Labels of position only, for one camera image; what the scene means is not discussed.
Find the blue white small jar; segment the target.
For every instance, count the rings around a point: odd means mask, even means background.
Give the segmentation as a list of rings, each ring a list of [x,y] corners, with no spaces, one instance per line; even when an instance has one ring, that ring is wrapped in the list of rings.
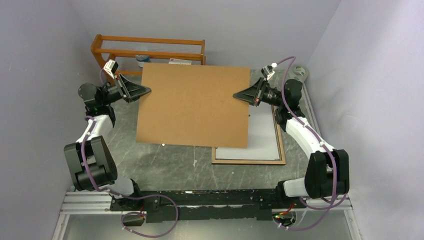
[[[136,54],[135,55],[135,60],[137,61],[137,65],[140,68],[143,68],[145,63],[150,63],[151,62],[151,58],[148,55],[141,55],[141,54]]]

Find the landscape photo print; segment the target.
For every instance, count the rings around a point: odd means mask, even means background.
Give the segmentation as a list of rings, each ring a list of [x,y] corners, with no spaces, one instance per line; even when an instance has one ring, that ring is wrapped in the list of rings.
[[[280,158],[271,107],[252,107],[249,113],[247,147],[218,147],[215,149],[216,159],[274,161]]]

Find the orange wooden shelf rack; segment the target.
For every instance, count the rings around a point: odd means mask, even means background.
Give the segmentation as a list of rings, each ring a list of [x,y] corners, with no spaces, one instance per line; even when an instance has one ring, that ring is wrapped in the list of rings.
[[[192,39],[171,39],[114,36],[97,34],[90,51],[100,67],[108,60],[118,62],[117,72],[124,75],[142,75],[142,67],[136,57],[147,56],[152,61],[178,59],[206,64],[206,41]]]

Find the white cream small box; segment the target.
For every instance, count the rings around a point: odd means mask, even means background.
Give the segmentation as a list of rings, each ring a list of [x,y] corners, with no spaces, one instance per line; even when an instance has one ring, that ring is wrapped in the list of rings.
[[[170,58],[168,63],[174,65],[191,65],[192,61],[178,58]]]

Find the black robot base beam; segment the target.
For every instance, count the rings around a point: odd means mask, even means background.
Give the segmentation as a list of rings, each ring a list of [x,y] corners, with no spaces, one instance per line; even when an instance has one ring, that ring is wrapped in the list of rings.
[[[112,212],[143,212],[147,223],[164,221],[256,219],[303,209],[299,197],[287,197],[283,185],[257,189],[140,190],[131,199],[112,197]]]

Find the brown backing board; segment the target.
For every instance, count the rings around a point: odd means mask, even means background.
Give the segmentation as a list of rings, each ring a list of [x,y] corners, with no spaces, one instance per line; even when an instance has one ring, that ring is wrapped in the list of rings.
[[[246,148],[248,103],[234,93],[250,85],[247,67],[145,64],[139,100],[139,143]]]

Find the picture frame black and wood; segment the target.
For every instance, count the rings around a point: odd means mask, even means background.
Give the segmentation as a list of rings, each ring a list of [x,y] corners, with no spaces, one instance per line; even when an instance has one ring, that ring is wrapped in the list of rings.
[[[275,122],[274,107],[249,107],[248,145],[246,148],[216,147],[212,151],[213,165],[284,166],[286,158],[283,134]]]

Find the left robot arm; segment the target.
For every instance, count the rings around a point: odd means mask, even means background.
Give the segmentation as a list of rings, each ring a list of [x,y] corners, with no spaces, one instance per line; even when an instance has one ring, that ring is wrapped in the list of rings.
[[[149,94],[151,88],[129,81],[124,75],[114,77],[115,85],[84,83],[78,95],[85,106],[87,127],[74,143],[67,144],[63,151],[72,184],[77,191],[107,192],[130,210],[142,206],[143,196],[137,191],[134,180],[120,177],[106,137],[116,123],[112,103],[124,100],[132,103]]]

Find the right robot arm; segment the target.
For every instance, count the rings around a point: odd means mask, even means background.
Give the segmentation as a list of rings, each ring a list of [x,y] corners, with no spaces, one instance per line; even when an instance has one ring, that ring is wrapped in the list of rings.
[[[349,155],[344,149],[328,144],[309,124],[299,107],[302,89],[300,81],[289,79],[283,90],[277,90],[261,77],[254,85],[233,94],[233,98],[251,106],[266,103],[275,107],[275,122],[309,158],[303,178],[279,182],[279,191],[274,196],[282,208],[288,207],[295,197],[336,197],[347,194],[350,189]]]

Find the clear tape roll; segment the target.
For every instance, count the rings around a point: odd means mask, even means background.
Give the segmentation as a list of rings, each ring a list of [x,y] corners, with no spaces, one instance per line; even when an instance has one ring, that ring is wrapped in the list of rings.
[[[291,67],[291,73],[293,79],[304,82],[308,78],[310,71],[306,66],[295,64]]]

